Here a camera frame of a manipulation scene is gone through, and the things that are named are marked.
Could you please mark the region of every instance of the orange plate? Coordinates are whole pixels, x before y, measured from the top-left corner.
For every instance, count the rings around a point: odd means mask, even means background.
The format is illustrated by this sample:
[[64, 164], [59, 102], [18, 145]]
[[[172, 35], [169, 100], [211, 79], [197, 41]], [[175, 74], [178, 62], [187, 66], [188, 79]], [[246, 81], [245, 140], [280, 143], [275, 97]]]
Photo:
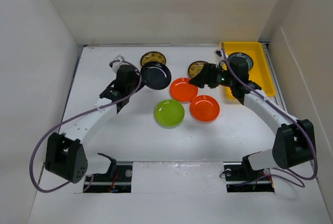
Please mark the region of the orange plate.
[[197, 96], [198, 87], [189, 84], [188, 81], [189, 79], [184, 77], [178, 78], [171, 83], [170, 94], [175, 100], [187, 103]]
[[211, 96], [199, 95], [192, 100], [189, 110], [199, 121], [213, 121], [220, 113], [220, 106]]

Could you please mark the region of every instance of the red wire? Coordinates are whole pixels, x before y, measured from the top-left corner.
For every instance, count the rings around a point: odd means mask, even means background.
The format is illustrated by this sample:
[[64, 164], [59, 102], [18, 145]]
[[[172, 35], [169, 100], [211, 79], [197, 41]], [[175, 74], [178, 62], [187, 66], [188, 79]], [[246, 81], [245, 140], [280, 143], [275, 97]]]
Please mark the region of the red wire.
[[112, 181], [112, 184], [111, 184], [111, 186], [109, 187], [109, 192], [112, 190], [113, 184], [114, 184], [114, 182], [116, 181], [116, 179], [118, 178], [118, 176], [119, 176], [119, 172], [117, 172], [116, 176], [114, 177], [114, 180]]

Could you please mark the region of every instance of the cable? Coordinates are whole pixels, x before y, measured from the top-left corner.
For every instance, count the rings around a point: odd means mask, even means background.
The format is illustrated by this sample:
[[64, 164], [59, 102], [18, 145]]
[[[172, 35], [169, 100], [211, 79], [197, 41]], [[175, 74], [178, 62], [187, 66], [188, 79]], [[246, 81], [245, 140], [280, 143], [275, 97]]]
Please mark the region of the cable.
[[[226, 54], [225, 54], [225, 48], [224, 48], [224, 42], [222, 42], [222, 54], [223, 54], [223, 57], [224, 57], [224, 62], [225, 64], [227, 65], [227, 68], [228, 70], [230, 71], [230, 73], [233, 75], [233, 77], [241, 84], [243, 85], [245, 88], [247, 88], [249, 91], [252, 91], [253, 93], [255, 93], [260, 99], [264, 100], [264, 96], [261, 95], [260, 93], [258, 93], [256, 90], [254, 90], [253, 88], [251, 88], [250, 86], [248, 86], [247, 84], [245, 84], [242, 80], [240, 80], [237, 75], [234, 73], [234, 71], [232, 70], [229, 62], [227, 61], [227, 57], [226, 57]], [[308, 136], [308, 134], [303, 130], [303, 128], [294, 120], [292, 119], [288, 114], [286, 114], [285, 112], [283, 112], [282, 110], [280, 110], [276, 105], [274, 105], [272, 102], [270, 102], [269, 100], [265, 101], [271, 108], [273, 108], [274, 110], [276, 110], [277, 112], [279, 112], [281, 115], [283, 115], [286, 119], [288, 119], [291, 123], [293, 123], [297, 129], [303, 134], [303, 136], [305, 137], [306, 141], [308, 142], [308, 145], [310, 147], [310, 150], [311, 150], [311, 154], [312, 154], [312, 157], [313, 157], [313, 164], [314, 164], [314, 169], [313, 169], [313, 174], [312, 176], [310, 177], [304, 177], [304, 176], [301, 176], [299, 174], [297, 174], [296, 172], [292, 171], [291, 169], [287, 169], [287, 171], [285, 170], [281, 170], [281, 169], [276, 169], [276, 170], [279, 170], [281, 172], [284, 172], [284, 173], [287, 173], [291, 176], [293, 176], [294, 178], [296, 178], [297, 180], [300, 179], [303, 179], [303, 180], [313, 180], [317, 177], [317, 173], [318, 173], [318, 161], [317, 161], [317, 156], [316, 156], [316, 151], [314, 149], [314, 146]], [[275, 176], [275, 177], [279, 177], [279, 178], [283, 178], [289, 182], [291, 182], [289, 179], [286, 179], [284, 177], [281, 177], [279, 175], [265, 175], [265, 177], [267, 176]]]
[[90, 186], [93, 184], [93, 181], [94, 181], [94, 175], [90, 175], [90, 177], [91, 177], [91, 179], [90, 179], [89, 184], [83, 189], [82, 192], [87, 191], [87, 190], [90, 188]]
[[118, 176], [119, 176], [119, 172], [117, 172], [117, 174], [116, 174], [116, 176], [114, 177], [114, 180], [112, 181], [112, 184], [110, 185], [110, 187], [109, 187], [109, 192], [111, 191], [111, 189], [113, 188], [113, 185], [114, 185], [114, 182], [116, 181], [116, 179], [118, 178]]
[[[117, 62], [119, 62], [119, 61], [120, 61], [120, 60], [113, 60], [112, 62], [110, 62], [109, 65], [112, 65], [112, 64], [117, 63]], [[123, 63], [126, 63], [126, 64], [129, 64], [129, 65], [132, 65], [132, 66], [136, 69], [136, 71], [140, 74], [139, 69], [138, 69], [137, 67], [135, 67], [133, 64], [131, 64], [130, 62], [128, 62], [128, 61], [124, 61], [124, 60], [122, 60], [122, 62], [123, 62]], [[140, 88], [141, 81], [142, 81], [142, 77], [141, 77], [141, 75], [139, 75], [139, 83], [138, 83], [137, 87], [135, 88], [135, 90], [134, 90], [131, 94], [129, 94], [128, 96], [125, 96], [125, 97], [122, 98], [122, 99], [119, 99], [119, 100], [117, 100], [117, 101], [114, 101], [114, 102], [112, 102], [112, 103], [109, 103], [109, 104], [106, 104], [106, 105], [102, 105], [102, 106], [99, 107], [99, 109], [102, 109], [102, 108], [106, 108], [106, 107], [112, 106], [112, 105], [114, 105], [114, 104], [120, 103], [120, 102], [122, 102], [122, 101], [127, 100], [128, 98], [130, 98], [130, 97], [131, 97], [132, 95], [134, 95], [135, 92], [138, 91], [138, 89]], [[59, 128], [60, 126], [66, 124], [66, 123], [69, 123], [70, 121], [73, 121], [73, 120], [75, 120], [75, 119], [77, 119], [77, 118], [79, 118], [79, 117], [81, 117], [81, 116], [88, 115], [88, 114], [90, 114], [90, 113], [92, 113], [92, 112], [95, 112], [95, 111], [97, 111], [97, 110], [98, 110], [98, 108], [90, 109], [90, 110], [88, 110], [88, 111], [86, 111], [86, 112], [80, 113], [80, 114], [78, 114], [78, 115], [76, 115], [76, 116], [73, 116], [73, 117], [67, 119], [66, 121], [63, 121], [63, 122], [61, 122], [61, 123], [55, 125], [54, 127], [50, 128], [50, 129], [49, 129], [49, 130], [48, 130], [48, 131], [42, 136], [42, 138], [38, 141], [38, 143], [37, 143], [35, 149], [34, 149], [33, 152], [32, 152], [32, 155], [31, 155], [31, 158], [30, 158], [30, 162], [29, 162], [29, 175], [30, 175], [30, 179], [31, 179], [32, 184], [34, 185], [34, 187], [35, 187], [38, 191], [40, 191], [40, 192], [42, 192], [42, 193], [50, 193], [50, 192], [54, 192], [54, 191], [56, 191], [56, 190], [58, 190], [58, 189], [61, 189], [63, 186], [66, 186], [67, 184], [70, 183], [70, 181], [68, 181], [68, 182], [65, 182], [64, 184], [62, 184], [62, 185], [60, 185], [60, 186], [57, 186], [57, 187], [55, 187], [55, 188], [53, 188], [53, 189], [48, 189], [48, 190], [46, 190], [46, 189], [42, 189], [42, 188], [40, 188], [40, 186], [39, 186], [38, 183], [36, 182], [36, 179], [35, 179], [35, 177], [34, 177], [34, 175], [33, 175], [33, 162], [34, 162], [34, 160], [35, 160], [36, 153], [37, 153], [38, 149], [40, 148], [40, 146], [42, 145], [42, 143], [45, 141], [46, 137], [48, 137], [53, 131], [55, 131], [55, 130], [56, 130], [57, 128]]]

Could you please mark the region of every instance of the yellow tray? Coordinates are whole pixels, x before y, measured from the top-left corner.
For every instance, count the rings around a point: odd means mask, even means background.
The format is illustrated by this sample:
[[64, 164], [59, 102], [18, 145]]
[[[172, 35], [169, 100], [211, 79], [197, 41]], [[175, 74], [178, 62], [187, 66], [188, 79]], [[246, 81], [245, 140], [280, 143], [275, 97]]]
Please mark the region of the yellow tray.
[[[249, 71], [249, 79], [257, 83], [267, 96], [275, 96], [275, 88], [264, 51], [258, 42], [224, 42], [225, 53], [230, 55], [234, 52], [243, 52], [253, 59], [253, 68]], [[230, 88], [225, 87], [226, 96], [234, 99]]]

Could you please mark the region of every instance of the tabletop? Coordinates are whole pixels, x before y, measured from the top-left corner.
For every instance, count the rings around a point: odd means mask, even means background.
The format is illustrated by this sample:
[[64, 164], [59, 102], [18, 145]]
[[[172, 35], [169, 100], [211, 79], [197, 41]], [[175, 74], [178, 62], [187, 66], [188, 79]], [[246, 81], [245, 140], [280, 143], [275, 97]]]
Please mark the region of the tabletop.
[[[64, 119], [90, 109], [115, 78], [108, 66], [116, 56], [139, 67], [143, 54], [163, 53], [172, 80], [188, 77], [197, 60], [214, 63], [218, 45], [88, 46], [78, 65]], [[160, 127], [154, 107], [171, 98], [169, 88], [143, 88], [118, 115], [110, 119], [86, 150], [103, 152], [133, 164], [132, 193], [83, 194], [83, 181], [51, 194], [37, 193], [30, 217], [35, 223], [330, 223], [317, 182], [305, 189], [273, 179], [275, 193], [227, 193], [224, 161], [272, 148], [274, 135], [252, 111], [224, 96], [223, 88], [199, 89], [220, 104], [220, 115], [209, 124], [194, 120], [189, 104], [185, 118], [174, 129]], [[63, 126], [65, 131], [71, 124]], [[310, 175], [310, 163], [295, 171]], [[41, 187], [49, 189], [62, 178], [43, 172]]]

